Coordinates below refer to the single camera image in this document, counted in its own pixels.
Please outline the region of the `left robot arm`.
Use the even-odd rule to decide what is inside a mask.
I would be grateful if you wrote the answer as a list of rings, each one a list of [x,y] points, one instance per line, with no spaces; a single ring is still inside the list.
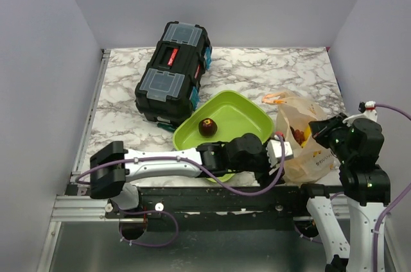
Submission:
[[[207,142],[195,148],[178,151],[145,152],[125,149],[123,142],[114,141],[90,159],[90,197],[112,200],[128,217],[142,211],[137,187],[131,183],[143,178],[182,176],[209,177],[231,193],[259,196],[268,192],[280,179],[277,174],[267,187],[245,192],[228,186],[221,176],[228,171],[267,174],[275,167],[283,170],[286,160],[293,158],[289,142],[276,135],[266,142],[253,133],[246,133],[229,142]]]

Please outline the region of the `fake red grape bunch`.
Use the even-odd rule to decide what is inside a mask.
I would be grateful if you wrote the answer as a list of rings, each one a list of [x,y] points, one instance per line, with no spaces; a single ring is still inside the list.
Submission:
[[[295,139],[295,141],[300,145],[300,147],[304,147],[306,145],[307,137],[303,131],[296,130],[294,128],[290,128],[292,135]]]

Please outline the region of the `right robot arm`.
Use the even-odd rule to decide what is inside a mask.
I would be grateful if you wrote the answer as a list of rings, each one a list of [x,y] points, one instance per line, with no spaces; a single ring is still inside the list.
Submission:
[[[297,211],[311,215],[326,252],[326,271],[384,271],[385,215],[390,204],[390,179],[377,164],[384,143],[382,127],[370,115],[338,114],[309,123],[317,144],[340,161],[339,179],[347,198],[350,238],[328,212],[328,192],[306,193],[295,200]]]

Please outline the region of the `translucent orange plastic bag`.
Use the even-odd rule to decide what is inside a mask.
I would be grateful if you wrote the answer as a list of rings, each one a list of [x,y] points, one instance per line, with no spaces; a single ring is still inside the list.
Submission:
[[[327,114],[316,102],[290,90],[267,94],[263,103],[277,107],[275,127],[290,143],[293,158],[284,164],[284,180],[302,184],[316,182],[326,176],[334,167],[335,158],[330,150],[317,144],[312,136],[302,148],[295,141],[290,128],[305,131],[311,121],[323,121]]]

